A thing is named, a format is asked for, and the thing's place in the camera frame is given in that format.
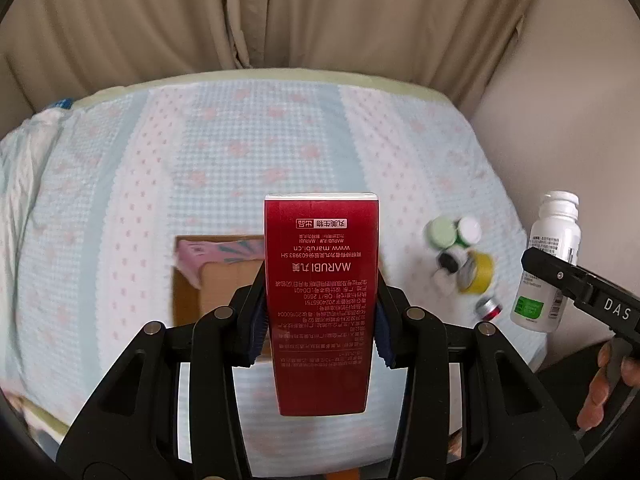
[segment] blue gripper pad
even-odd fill
[[[379,301],[376,302],[376,321],[373,333],[378,355],[385,360],[385,365],[391,368],[396,361],[396,355],[391,349],[391,330],[389,330],[385,311]]]
[[[258,355],[262,352],[264,337],[269,329],[269,316],[267,314],[267,300],[263,294],[256,305],[251,319],[251,346],[249,348],[249,361],[253,365]]]

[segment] green lid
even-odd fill
[[[456,226],[446,216],[438,216],[424,227],[424,236],[436,250],[448,249],[456,242]]]

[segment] white bottle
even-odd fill
[[[575,265],[580,246],[578,197],[566,191],[550,191],[542,196],[540,219],[533,224],[529,247],[537,247]],[[567,298],[554,286],[528,272],[522,273],[511,320],[536,332],[553,332],[562,319]]]

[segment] human hand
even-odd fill
[[[609,383],[607,381],[607,364],[611,359],[611,344],[604,343],[598,352],[598,367],[593,381],[589,385],[589,393],[584,406],[578,413],[578,427],[583,430],[595,428],[604,418],[604,404],[609,398]],[[625,357],[620,368],[622,380],[627,386],[640,386],[640,362]]]

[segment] white wall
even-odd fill
[[[627,0],[537,0],[472,118],[529,229],[538,197],[580,197],[580,264],[640,293],[640,19]],[[568,309],[551,357],[606,327]]]

